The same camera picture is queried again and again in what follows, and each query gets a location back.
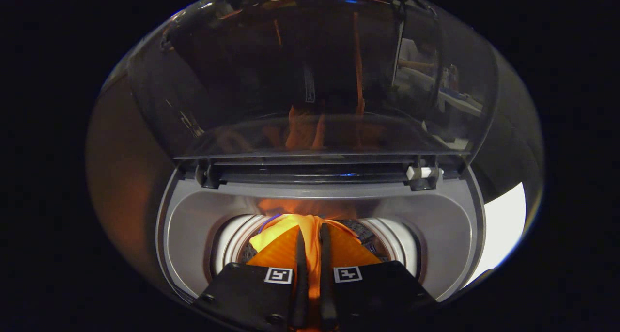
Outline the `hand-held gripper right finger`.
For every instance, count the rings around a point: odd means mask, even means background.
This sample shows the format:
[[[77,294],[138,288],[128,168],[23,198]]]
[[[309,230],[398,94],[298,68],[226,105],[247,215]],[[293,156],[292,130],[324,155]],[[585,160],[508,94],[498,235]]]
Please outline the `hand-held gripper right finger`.
[[[437,306],[401,262],[379,261],[331,224],[322,224],[320,239],[324,332],[412,332]]]

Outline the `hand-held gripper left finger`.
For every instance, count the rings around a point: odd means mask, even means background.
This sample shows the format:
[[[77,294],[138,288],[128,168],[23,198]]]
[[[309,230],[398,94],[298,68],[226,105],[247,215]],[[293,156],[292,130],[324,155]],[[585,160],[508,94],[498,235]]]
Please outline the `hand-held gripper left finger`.
[[[229,263],[193,302],[235,332],[292,332],[307,325],[309,271],[303,233],[290,228],[248,263]]]

